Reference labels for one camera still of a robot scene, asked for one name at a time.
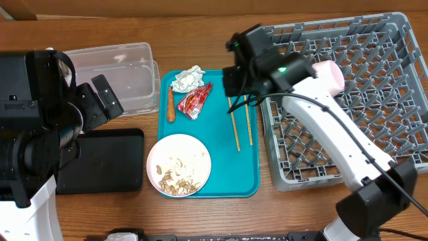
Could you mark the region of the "wooden chopstick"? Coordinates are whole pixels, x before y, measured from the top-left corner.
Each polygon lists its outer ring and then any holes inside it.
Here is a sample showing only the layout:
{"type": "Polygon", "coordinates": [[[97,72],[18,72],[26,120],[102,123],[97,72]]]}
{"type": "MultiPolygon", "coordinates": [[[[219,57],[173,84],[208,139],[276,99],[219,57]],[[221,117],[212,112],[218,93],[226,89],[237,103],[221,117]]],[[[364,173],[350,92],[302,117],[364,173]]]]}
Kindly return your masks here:
{"type": "MultiPolygon", "coordinates": [[[[244,99],[244,101],[247,101],[247,96],[244,95],[243,99],[244,99]]],[[[253,145],[253,139],[252,139],[251,121],[250,121],[250,117],[249,117],[248,104],[245,104],[245,114],[246,114],[246,119],[247,119],[247,130],[248,130],[249,144],[250,144],[250,146],[252,146],[253,145]]]]}
{"type": "MultiPolygon", "coordinates": [[[[232,107],[231,98],[227,97],[227,99],[228,99],[229,108],[231,108],[232,107]]],[[[241,151],[241,147],[240,147],[239,135],[238,135],[237,127],[236,127],[236,123],[235,123],[234,113],[231,112],[230,115],[231,115],[231,122],[232,122],[232,125],[233,125],[233,131],[234,131],[234,135],[235,135],[235,142],[236,142],[236,145],[237,145],[237,151],[240,152],[241,151]]]]}

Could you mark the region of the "white tissue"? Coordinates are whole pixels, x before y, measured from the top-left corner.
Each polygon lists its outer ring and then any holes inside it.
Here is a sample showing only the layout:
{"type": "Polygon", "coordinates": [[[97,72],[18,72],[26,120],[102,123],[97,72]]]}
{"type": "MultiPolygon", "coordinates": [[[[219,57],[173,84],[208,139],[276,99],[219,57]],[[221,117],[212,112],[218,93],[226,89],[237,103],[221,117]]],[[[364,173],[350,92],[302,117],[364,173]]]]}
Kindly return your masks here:
{"type": "Polygon", "coordinates": [[[172,88],[173,92],[188,93],[204,85],[204,74],[205,71],[202,70],[198,65],[195,65],[192,68],[183,70],[177,74],[170,87],[172,88]]]}

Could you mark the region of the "red snack wrapper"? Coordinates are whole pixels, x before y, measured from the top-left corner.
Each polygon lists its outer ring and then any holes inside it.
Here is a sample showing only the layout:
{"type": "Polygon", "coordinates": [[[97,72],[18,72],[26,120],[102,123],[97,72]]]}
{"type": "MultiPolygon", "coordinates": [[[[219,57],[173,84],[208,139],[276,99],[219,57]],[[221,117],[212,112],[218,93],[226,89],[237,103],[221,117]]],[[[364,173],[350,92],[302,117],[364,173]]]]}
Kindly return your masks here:
{"type": "Polygon", "coordinates": [[[198,87],[188,92],[185,97],[179,101],[177,105],[178,110],[191,120],[196,120],[201,113],[203,105],[212,87],[213,84],[209,82],[202,87],[198,87]]]}

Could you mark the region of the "pink small bowl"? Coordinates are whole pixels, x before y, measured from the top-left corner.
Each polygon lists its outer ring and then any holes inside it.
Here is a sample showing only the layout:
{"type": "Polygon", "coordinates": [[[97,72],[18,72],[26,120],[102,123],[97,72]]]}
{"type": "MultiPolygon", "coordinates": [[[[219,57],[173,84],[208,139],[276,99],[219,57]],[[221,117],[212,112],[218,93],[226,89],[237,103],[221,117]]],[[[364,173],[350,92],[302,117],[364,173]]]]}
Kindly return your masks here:
{"type": "Polygon", "coordinates": [[[335,97],[344,90],[344,76],[339,66],[332,60],[317,62],[312,65],[317,77],[331,96],[335,97]]]}

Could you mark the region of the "pink plate with food scraps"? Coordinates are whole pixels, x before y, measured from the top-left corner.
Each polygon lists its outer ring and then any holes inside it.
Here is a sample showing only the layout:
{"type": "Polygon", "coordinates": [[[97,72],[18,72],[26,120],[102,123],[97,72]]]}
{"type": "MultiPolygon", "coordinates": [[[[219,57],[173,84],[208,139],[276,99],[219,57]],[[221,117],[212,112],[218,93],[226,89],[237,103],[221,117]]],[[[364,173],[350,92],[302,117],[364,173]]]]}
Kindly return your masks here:
{"type": "Polygon", "coordinates": [[[167,197],[189,197],[211,174],[211,157],[200,140],[173,134],[159,140],[148,154],[146,172],[152,186],[167,197]]]}

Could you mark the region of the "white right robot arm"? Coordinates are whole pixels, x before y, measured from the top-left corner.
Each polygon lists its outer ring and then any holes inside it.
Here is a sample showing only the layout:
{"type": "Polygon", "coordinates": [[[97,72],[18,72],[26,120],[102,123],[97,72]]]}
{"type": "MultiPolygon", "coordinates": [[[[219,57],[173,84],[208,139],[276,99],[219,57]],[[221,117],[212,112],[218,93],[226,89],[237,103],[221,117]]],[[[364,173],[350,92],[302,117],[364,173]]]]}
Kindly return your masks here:
{"type": "Polygon", "coordinates": [[[223,71],[223,87],[235,102],[259,104],[279,96],[337,166],[350,195],[336,204],[337,218],[317,240],[379,240],[384,224],[409,206],[417,170],[410,161],[396,163],[375,145],[342,110],[335,96],[344,76],[330,60],[313,64],[306,57],[283,55],[261,25],[235,33],[225,44],[235,63],[223,71]]]}

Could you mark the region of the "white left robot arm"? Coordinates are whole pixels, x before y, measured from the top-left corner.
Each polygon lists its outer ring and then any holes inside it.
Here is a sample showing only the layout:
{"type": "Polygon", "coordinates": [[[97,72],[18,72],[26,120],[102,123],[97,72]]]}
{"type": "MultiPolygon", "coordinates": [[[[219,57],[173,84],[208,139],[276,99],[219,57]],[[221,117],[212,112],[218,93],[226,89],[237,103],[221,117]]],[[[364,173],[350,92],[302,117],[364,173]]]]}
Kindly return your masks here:
{"type": "Polygon", "coordinates": [[[76,82],[57,50],[1,52],[1,239],[61,240],[56,175],[77,136],[120,116],[103,75],[76,82]]]}

